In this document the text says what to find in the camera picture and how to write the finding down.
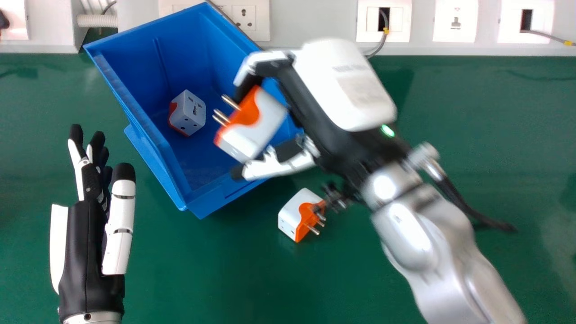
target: green tabletop surface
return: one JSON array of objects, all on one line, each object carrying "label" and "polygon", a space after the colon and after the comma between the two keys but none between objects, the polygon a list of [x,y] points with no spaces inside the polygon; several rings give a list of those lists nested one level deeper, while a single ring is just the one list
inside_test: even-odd
[{"label": "green tabletop surface", "polygon": [[[372,64],[411,144],[433,144],[468,202],[517,234],[476,233],[530,323],[576,323],[576,58],[380,56]],[[0,323],[57,323],[52,203],[75,201],[66,140],[102,130],[132,163],[137,205],[123,323],[424,323],[369,212],[329,214],[295,244],[277,214],[313,169],[198,220],[176,209],[123,133],[85,53],[0,55]]]}]

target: white and orange plug adapter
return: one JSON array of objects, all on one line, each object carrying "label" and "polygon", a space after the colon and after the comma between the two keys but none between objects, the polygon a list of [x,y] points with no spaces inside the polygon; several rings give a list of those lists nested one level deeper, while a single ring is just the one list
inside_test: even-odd
[{"label": "white and orange plug adapter", "polygon": [[260,86],[254,86],[240,103],[226,95],[222,99],[235,111],[228,117],[214,110],[214,119],[222,125],[214,143],[241,163],[254,159],[286,119],[286,107]]},{"label": "white and orange plug adapter", "polygon": [[[296,243],[309,232],[319,235],[320,231],[314,226],[324,227],[324,205],[322,198],[303,188],[278,213],[278,228]],[[321,208],[319,213],[314,212],[317,206]]]}]

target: robotic hand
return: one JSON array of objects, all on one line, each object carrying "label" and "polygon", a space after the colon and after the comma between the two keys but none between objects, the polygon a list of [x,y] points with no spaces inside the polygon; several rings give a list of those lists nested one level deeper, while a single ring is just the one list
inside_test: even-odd
[{"label": "robotic hand", "polygon": [[[466,214],[488,227],[514,227],[470,208],[437,163],[438,152],[431,145],[412,148],[400,138],[396,106],[354,43],[322,39],[298,50],[252,53],[233,81],[234,98],[226,100],[232,101],[235,115],[268,113],[264,100],[248,100],[254,89],[262,91],[268,77],[278,81],[289,114],[304,135],[266,148],[259,159],[252,154],[252,160],[239,160],[233,178],[269,178],[313,165],[338,175],[343,188],[329,186],[322,208],[361,202],[371,210],[386,257],[407,279],[428,323],[526,322],[498,272],[478,250]],[[252,120],[250,131],[261,130],[260,138],[271,138],[258,118]],[[231,134],[244,126],[222,122],[220,132]],[[253,141],[236,138],[227,144],[232,142]],[[249,151],[240,145],[223,149]],[[419,171],[427,172],[449,200],[424,183]]]},{"label": "robotic hand", "polygon": [[78,202],[70,208],[52,205],[52,286],[60,296],[61,323],[120,323],[134,225],[135,172],[127,163],[113,170],[106,166],[109,154],[102,132],[94,134],[86,151],[82,137],[80,125],[72,125],[68,149]]}]

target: blue plastic container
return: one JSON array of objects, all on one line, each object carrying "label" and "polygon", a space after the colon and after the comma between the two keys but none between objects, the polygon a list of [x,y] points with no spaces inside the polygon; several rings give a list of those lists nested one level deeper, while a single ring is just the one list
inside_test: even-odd
[{"label": "blue plastic container", "polygon": [[[221,95],[233,94],[236,71],[258,48],[208,4],[84,48],[124,108],[125,134],[178,209],[204,218],[263,182],[233,181],[229,170],[237,162],[213,144],[219,124],[212,111],[232,113]],[[273,81],[263,87],[286,102]],[[206,125],[190,137],[168,126],[169,103],[185,89],[207,107]],[[271,144],[297,132],[288,118]]]}]

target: white flexible hose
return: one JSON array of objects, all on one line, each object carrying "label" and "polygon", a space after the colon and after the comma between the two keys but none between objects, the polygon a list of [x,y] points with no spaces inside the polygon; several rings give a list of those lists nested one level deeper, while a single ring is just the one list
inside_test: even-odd
[{"label": "white flexible hose", "polygon": [[111,14],[79,14],[76,22],[83,28],[118,27],[118,17]]}]

